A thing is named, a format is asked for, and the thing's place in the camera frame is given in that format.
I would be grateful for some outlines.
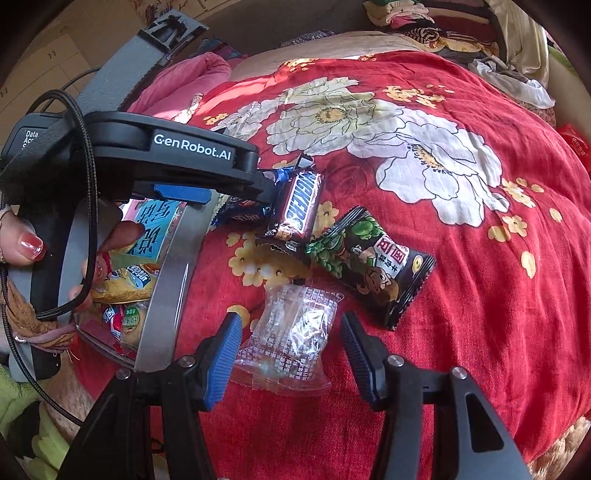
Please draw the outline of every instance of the white flower print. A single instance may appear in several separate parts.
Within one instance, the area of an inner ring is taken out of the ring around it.
[[[474,227],[484,221],[484,207],[506,212],[509,201],[488,187],[501,182],[501,162],[480,135],[444,118],[405,109],[389,158],[376,172],[382,190],[403,202],[431,200],[448,225]]]
[[[212,131],[226,128],[225,135],[249,141],[262,127],[261,122],[277,111],[279,104],[279,99],[252,102],[221,120]]]
[[[357,85],[357,80],[348,77],[338,77],[329,80],[328,77],[322,77],[311,82],[304,83],[295,88],[288,88],[281,95],[281,103],[306,103],[313,97],[327,96],[334,93],[351,93],[348,87]]]
[[[308,155],[325,155],[349,148],[356,155],[366,139],[382,128],[403,127],[397,120],[402,109],[384,100],[374,100],[372,92],[333,92],[312,97],[281,112],[279,120],[267,127],[267,143],[276,155],[303,150]]]

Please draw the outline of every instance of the black cable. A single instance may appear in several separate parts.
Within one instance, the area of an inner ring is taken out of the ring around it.
[[[71,87],[72,85],[74,85],[78,80],[80,80],[81,78],[84,78],[87,75],[90,75],[91,73],[95,73],[98,72],[102,67],[95,67],[93,69],[88,69],[85,72],[79,73],[78,75],[76,75],[74,78],[72,78],[72,80],[69,80],[62,88],[60,88],[60,90],[63,90],[64,92]],[[43,112],[47,112],[47,109],[49,108],[49,106],[53,103],[54,99],[49,100],[41,109],[41,113]]]
[[[86,163],[86,180],[87,180],[87,204],[88,204],[88,223],[89,223],[89,237],[88,237],[88,262],[86,266],[86,275],[84,280],[82,281],[82,290],[76,296],[75,299],[69,301],[68,303],[56,307],[51,310],[47,310],[46,312],[41,312],[37,314],[37,318],[39,320],[46,320],[50,318],[57,317],[64,313],[68,313],[75,309],[77,306],[82,304],[85,298],[89,295],[90,289],[92,288],[92,280],[95,273],[95,266],[96,266],[96,253],[97,253],[97,232],[98,232],[98,192],[97,192],[97,185],[96,185],[96,165],[95,165],[95,156],[92,150],[92,143],[90,141],[90,136],[88,135],[88,131],[86,129],[86,124],[84,120],[84,114],[82,110],[74,100],[74,98],[67,92],[62,90],[50,90],[46,93],[43,93],[35,102],[31,105],[27,113],[34,112],[37,107],[43,102],[55,99],[59,100],[63,103],[66,107],[66,110],[70,113],[72,117],[72,121],[76,126],[76,131],[80,135],[80,140],[82,142],[82,148],[84,151],[85,163]],[[0,195],[0,209],[4,208],[5,201],[4,195]],[[4,303],[0,306],[0,310],[2,310],[2,322],[4,324],[4,332],[6,333],[6,337],[8,340],[8,345],[10,347],[12,356],[14,357],[18,367],[21,369],[22,373],[25,375],[27,381],[31,384],[33,389],[39,394],[39,396],[45,400],[45,402],[53,408],[56,412],[70,420],[72,423],[78,426],[82,426],[83,422],[72,415],[70,412],[65,410],[63,407],[58,405],[55,400],[53,400],[37,383],[37,380],[31,375],[30,371],[28,370],[27,366],[24,364],[20,353],[18,352],[14,336],[12,334],[12,328],[8,321],[7,315],[7,308],[10,308],[8,305],[8,266],[6,264],[1,264],[1,287],[2,287],[2,294],[4,297]]]
[[[77,131],[80,134],[80,140],[82,141],[82,147],[84,150],[84,157],[86,160],[86,181],[88,184],[87,191],[87,205],[88,205],[88,224],[89,224],[89,237],[88,237],[88,262],[86,264],[86,274],[82,281],[82,290],[76,296],[75,299],[63,304],[62,306],[46,310],[45,312],[37,313],[39,320],[47,320],[53,317],[63,315],[71,312],[77,306],[81,305],[86,297],[90,294],[92,288],[92,280],[95,276],[96,267],[96,253],[98,250],[97,235],[98,235],[98,224],[99,224],[99,209],[98,209],[98,188],[96,186],[96,166],[95,166],[95,155],[92,150],[92,142],[86,129],[86,123],[84,120],[84,114],[80,107],[67,92],[62,90],[49,90],[43,93],[29,108],[27,113],[32,113],[35,109],[43,102],[49,99],[55,99],[62,102],[66,109],[71,113],[72,120],[76,125]]]

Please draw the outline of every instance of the blue candy wrapper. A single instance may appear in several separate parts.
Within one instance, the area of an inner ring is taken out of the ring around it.
[[[290,176],[313,165],[311,157],[300,154],[297,162],[293,166],[283,168],[260,169],[265,177],[275,182],[277,192],[281,186],[290,179]],[[228,201],[220,207],[217,214],[213,217],[212,226],[220,226],[229,220],[238,220],[240,222],[256,222],[268,218],[273,211],[273,205],[270,203],[254,202],[252,200],[243,200],[239,197],[230,197]]]

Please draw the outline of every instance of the green snack package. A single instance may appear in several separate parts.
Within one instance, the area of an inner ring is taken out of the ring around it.
[[[394,242],[362,206],[307,244],[306,254],[354,289],[391,330],[436,263],[432,255]]]

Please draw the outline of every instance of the wall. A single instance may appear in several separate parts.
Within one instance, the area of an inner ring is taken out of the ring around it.
[[[0,87],[0,145],[43,92],[103,64],[144,27],[129,0],[75,0],[31,42]],[[87,81],[68,91],[76,96]],[[62,108],[54,102],[50,111]]]

